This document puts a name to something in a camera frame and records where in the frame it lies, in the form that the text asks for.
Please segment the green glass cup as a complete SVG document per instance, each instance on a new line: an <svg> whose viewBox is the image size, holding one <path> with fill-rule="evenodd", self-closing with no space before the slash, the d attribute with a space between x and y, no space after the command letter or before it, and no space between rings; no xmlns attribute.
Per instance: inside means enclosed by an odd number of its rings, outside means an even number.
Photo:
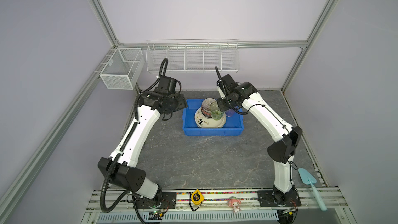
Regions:
<svg viewBox="0 0 398 224"><path fill-rule="evenodd" d="M222 112L218 106L217 101L214 101L210 104L210 114L213 120L218 121L221 120L224 116L224 112Z"/></svg>

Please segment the orange patterned bowl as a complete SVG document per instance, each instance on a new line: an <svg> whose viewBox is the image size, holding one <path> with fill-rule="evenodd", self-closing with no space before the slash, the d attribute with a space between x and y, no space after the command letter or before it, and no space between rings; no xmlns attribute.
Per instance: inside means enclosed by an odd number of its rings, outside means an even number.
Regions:
<svg viewBox="0 0 398 224"><path fill-rule="evenodd" d="M201 109L202 115L206 118L212 119L211 112L207 112L206 110Z"/></svg>

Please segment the cream painted plate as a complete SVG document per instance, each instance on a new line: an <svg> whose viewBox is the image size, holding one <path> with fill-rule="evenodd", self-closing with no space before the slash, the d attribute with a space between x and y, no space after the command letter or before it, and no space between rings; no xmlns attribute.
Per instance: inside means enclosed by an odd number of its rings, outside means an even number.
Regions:
<svg viewBox="0 0 398 224"><path fill-rule="evenodd" d="M223 114L221 119L214 120L211 117L207 118L202 114L202 110L199 108L194 114L194 122L199 128L215 129L222 128L227 122L226 114Z"/></svg>

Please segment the pink glass cup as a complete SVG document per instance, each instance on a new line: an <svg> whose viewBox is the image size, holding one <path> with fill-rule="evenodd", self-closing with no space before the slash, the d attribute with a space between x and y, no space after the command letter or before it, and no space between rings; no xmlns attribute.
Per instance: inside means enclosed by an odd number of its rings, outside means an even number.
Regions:
<svg viewBox="0 0 398 224"><path fill-rule="evenodd" d="M224 113L226 114L227 117L232 117L235 114L235 110L229 109L229 110L225 111Z"/></svg>

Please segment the purple striped bowl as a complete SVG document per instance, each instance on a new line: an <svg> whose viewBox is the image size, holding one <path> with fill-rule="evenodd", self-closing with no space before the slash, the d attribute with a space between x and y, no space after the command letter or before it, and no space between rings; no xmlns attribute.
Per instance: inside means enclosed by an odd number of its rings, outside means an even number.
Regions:
<svg viewBox="0 0 398 224"><path fill-rule="evenodd" d="M210 106L211 106L211 104L213 102L216 102L216 99L214 99L214 98L206 98L206 99L204 99L202 101L202 106L201 106L202 111L210 113L211 112Z"/></svg>

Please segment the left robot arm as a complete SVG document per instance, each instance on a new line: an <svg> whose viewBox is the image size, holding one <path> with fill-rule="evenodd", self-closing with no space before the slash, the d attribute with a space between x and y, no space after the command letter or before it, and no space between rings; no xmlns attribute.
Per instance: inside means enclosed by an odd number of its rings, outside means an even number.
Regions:
<svg viewBox="0 0 398 224"><path fill-rule="evenodd" d="M187 108L184 95L176 90L181 82L166 75L169 60L163 59L156 81L138 94L133 105L133 119L117 148L97 166L104 176L99 205L109 213L126 196L142 198L154 206L162 201L161 186L147 178L138 169L138 159L154 124L168 121L175 112Z"/></svg>

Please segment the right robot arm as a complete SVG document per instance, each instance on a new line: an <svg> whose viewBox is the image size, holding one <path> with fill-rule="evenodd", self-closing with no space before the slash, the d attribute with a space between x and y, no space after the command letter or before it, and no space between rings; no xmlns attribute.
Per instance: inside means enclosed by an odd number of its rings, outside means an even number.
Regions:
<svg viewBox="0 0 398 224"><path fill-rule="evenodd" d="M218 77L218 108L222 112L232 110L238 115L252 114L266 129L273 143L267 153L274 163L274 183L270 201L278 206L293 204L301 206L298 190L292 178L292 165L303 130L292 126L281 118L263 99L258 90L249 82L237 83L231 75Z"/></svg>

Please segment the blue plastic bin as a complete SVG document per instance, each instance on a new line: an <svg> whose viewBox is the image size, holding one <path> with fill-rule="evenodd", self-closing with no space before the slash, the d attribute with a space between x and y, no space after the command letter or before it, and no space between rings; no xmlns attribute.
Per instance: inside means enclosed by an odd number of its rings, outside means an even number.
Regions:
<svg viewBox="0 0 398 224"><path fill-rule="evenodd" d="M203 99L188 99L188 107L183 110L182 129L186 136L239 136L244 130L243 116L224 117L225 124L220 128L210 128L212 119L202 117L200 110Z"/></svg>

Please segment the white mesh basket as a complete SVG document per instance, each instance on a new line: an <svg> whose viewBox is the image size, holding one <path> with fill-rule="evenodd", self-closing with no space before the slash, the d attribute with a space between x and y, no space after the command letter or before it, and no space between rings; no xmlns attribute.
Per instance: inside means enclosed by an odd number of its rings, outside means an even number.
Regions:
<svg viewBox="0 0 398 224"><path fill-rule="evenodd" d="M139 48L116 48L100 72L107 89L134 90L145 65Z"/></svg>

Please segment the yellow tape measure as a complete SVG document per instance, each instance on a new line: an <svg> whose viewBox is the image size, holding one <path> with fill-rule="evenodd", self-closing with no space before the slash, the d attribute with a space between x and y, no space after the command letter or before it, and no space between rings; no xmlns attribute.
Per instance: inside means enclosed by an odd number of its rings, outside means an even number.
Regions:
<svg viewBox="0 0 398 224"><path fill-rule="evenodd" d="M196 189L194 192L188 192L189 195L189 206L191 211L195 212L197 211L203 204L203 202L205 201L205 198L203 196L203 194Z"/></svg>

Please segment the pink doll figurine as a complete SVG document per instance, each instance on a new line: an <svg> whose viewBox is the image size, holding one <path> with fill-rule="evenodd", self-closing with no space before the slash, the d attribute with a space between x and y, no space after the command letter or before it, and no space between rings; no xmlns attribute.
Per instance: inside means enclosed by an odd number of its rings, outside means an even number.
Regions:
<svg viewBox="0 0 398 224"><path fill-rule="evenodd" d="M232 208L233 213L238 213L241 211L240 204L241 204L241 200L236 197L231 197L228 200L228 206Z"/></svg>

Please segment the teal plastic trowel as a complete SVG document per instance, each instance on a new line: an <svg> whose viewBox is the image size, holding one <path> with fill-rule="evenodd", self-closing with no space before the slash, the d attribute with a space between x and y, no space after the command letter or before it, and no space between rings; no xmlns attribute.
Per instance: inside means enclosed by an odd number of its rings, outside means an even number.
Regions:
<svg viewBox="0 0 398 224"><path fill-rule="evenodd" d="M315 183L317 182L317 180L311 175L309 171L307 171L304 168L298 168L298 173L300 175L302 182L306 185L310 185L320 209L322 211L327 211L328 208L326 207L322 197L320 196L317 188L315 187Z"/></svg>

